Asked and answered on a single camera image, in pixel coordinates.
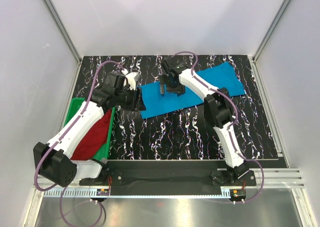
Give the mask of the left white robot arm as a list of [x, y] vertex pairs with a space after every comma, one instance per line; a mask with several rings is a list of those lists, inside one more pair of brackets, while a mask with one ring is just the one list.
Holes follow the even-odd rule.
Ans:
[[88, 131], [109, 110], [121, 107], [128, 111], [146, 110], [138, 72], [110, 72], [104, 83], [94, 87], [80, 109], [63, 129], [47, 143], [33, 148], [35, 176], [67, 187], [73, 180], [91, 179], [97, 185], [108, 180], [108, 173], [98, 160], [73, 160], [72, 156]]

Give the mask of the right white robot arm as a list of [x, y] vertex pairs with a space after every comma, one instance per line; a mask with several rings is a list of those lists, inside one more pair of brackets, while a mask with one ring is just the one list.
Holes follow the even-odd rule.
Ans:
[[230, 99], [229, 91], [225, 87], [218, 88], [210, 84], [194, 71], [194, 67], [175, 62], [173, 57], [162, 60], [161, 67], [165, 72], [159, 78], [162, 96], [165, 92], [183, 95], [185, 89], [189, 88], [203, 101], [204, 120], [217, 133], [227, 165], [221, 177], [212, 176], [212, 179], [221, 185], [239, 185], [244, 181], [249, 167], [234, 131], [238, 111]]

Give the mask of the blue t shirt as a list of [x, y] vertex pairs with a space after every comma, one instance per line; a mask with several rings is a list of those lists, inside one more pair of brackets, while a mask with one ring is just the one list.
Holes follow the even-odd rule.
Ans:
[[[197, 71], [196, 73], [211, 85], [220, 89], [226, 88], [231, 97], [245, 94], [243, 84], [237, 78], [233, 66], [228, 62]], [[180, 96], [167, 91], [164, 92], [164, 95], [161, 95], [159, 82], [142, 85], [140, 88], [142, 90], [142, 100], [146, 107], [145, 111], [140, 112], [143, 119], [153, 118], [203, 103], [201, 98], [189, 88], [186, 88], [185, 93]]]

